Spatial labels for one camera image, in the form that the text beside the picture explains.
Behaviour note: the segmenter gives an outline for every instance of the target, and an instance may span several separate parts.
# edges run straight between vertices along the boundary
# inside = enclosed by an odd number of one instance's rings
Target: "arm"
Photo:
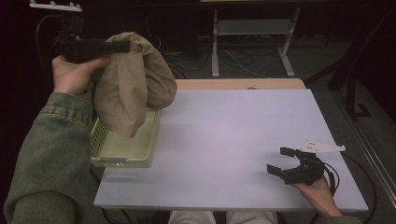
[[[5,204],[9,223],[83,220],[90,166],[92,106],[80,99],[90,73],[108,59],[52,61],[54,93],[26,136]]]
[[[323,176],[320,180],[311,186],[305,183],[294,184],[300,193],[308,200],[314,207],[320,218],[318,223],[327,224],[360,224],[361,222],[355,217],[344,217],[337,208],[332,193],[330,192],[329,184]]]

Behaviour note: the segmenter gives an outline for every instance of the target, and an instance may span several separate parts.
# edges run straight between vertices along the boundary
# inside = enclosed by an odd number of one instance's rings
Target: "fabric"
[[[144,123],[147,107],[169,106],[177,84],[163,56],[145,38],[135,33],[113,35],[107,41],[129,40],[129,53],[110,55],[94,95],[99,120],[109,130],[134,137]]]
[[[276,224],[275,212],[228,211],[227,224]],[[320,217],[317,224],[361,224],[355,217]],[[210,211],[172,211],[168,224],[216,224]]]
[[[27,134],[4,206],[8,223],[82,223],[92,106],[53,93]]]
[[[317,224],[361,224],[356,217],[320,217]]]

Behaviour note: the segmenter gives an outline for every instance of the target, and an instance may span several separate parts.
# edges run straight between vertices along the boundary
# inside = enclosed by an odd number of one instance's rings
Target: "pants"
[[[276,224],[275,212],[229,211],[228,224]],[[216,224],[211,211],[173,211],[168,224]]]

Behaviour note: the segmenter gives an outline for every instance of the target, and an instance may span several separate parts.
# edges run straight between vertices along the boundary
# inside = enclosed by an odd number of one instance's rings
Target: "white table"
[[[266,172],[267,163],[282,169],[299,165],[298,159],[281,156],[279,148],[299,148],[306,139],[334,144],[310,90],[179,90],[163,110],[151,168],[106,168],[94,204],[157,210],[311,209],[296,189]],[[367,210],[341,155],[318,156],[340,175],[334,197],[339,208]]]

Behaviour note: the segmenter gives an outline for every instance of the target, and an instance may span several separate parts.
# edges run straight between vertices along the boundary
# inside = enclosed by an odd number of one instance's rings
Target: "basket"
[[[97,167],[149,168],[154,154],[161,110],[149,110],[134,138],[110,131],[98,119],[92,129],[91,162]]]

